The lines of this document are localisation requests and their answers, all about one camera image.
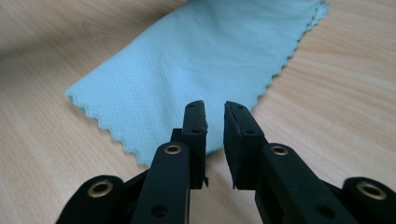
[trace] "black plastic part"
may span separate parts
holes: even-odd
[[[269,207],[273,200],[267,201],[267,198],[276,198],[282,209],[281,222],[278,222],[279,217],[264,221],[358,223],[293,149],[280,144],[267,144],[262,148],[260,157],[265,180],[258,189],[256,202],[267,203],[264,207]],[[262,218],[273,215],[265,210],[260,210],[260,213]]]
[[[123,182],[118,177],[94,177],[73,195],[56,223],[111,223],[115,219],[123,191]]]
[[[201,189],[204,182],[208,185],[205,176],[206,133],[204,102],[186,105],[183,128],[172,131],[171,141],[186,144],[190,149],[191,189]]]
[[[396,223],[396,193],[375,180],[347,179],[340,200],[359,223]]]
[[[131,222],[140,192],[146,181],[149,170],[135,176],[124,184],[124,192],[119,202],[113,223],[126,224]]]
[[[234,188],[257,188],[262,175],[259,153],[267,143],[262,129],[248,109],[228,101],[224,113],[224,150]]]
[[[157,149],[134,210],[132,224],[188,223],[190,150],[179,142]]]

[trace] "table surface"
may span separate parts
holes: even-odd
[[[147,167],[64,90],[182,0],[0,3],[0,223],[53,223],[86,180]],[[338,187],[367,176],[396,190],[396,2],[333,0],[252,112],[270,142],[293,147]],[[223,150],[191,223],[260,223],[252,191],[232,190]]]

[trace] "screw hole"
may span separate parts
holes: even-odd
[[[378,196],[378,195],[381,194],[381,192],[379,192],[378,189],[374,189],[374,188],[372,188],[372,187],[364,186],[363,189],[364,189],[365,191],[367,191],[367,192],[369,192],[369,193],[375,195],[375,196]]]
[[[283,147],[272,147],[271,150],[278,156],[285,156],[288,154],[288,151]]]
[[[335,217],[334,211],[326,205],[318,205],[317,212],[320,213],[323,217],[327,217],[327,218]]]
[[[94,191],[94,192],[101,192],[101,191],[106,190],[107,188],[108,188],[108,185],[107,185],[107,184],[100,184],[100,185],[94,187],[94,188],[93,188],[93,191]]]
[[[151,214],[156,218],[165,217],[168,213],[168,208],[163,204],[156,204],[151,209]]]

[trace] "cleaning cloth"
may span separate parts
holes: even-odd
[[[65,94],[146,165],[185,105],[203,100],[211,152],[222,148],[225,102],[253,107],[327,11],[317,0],[190,0]]]

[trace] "wooden table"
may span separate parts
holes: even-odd
[[[64,90],[184,1],[0,3],[0,223],[53,223],[96,175],[136,164]],[[340,187],[367,176],[396,190],[396,2],[333,0],[253,114]],[[232,190],[223,151],[210,188],[191,193],[191,223],[260,223],[253,192]]]

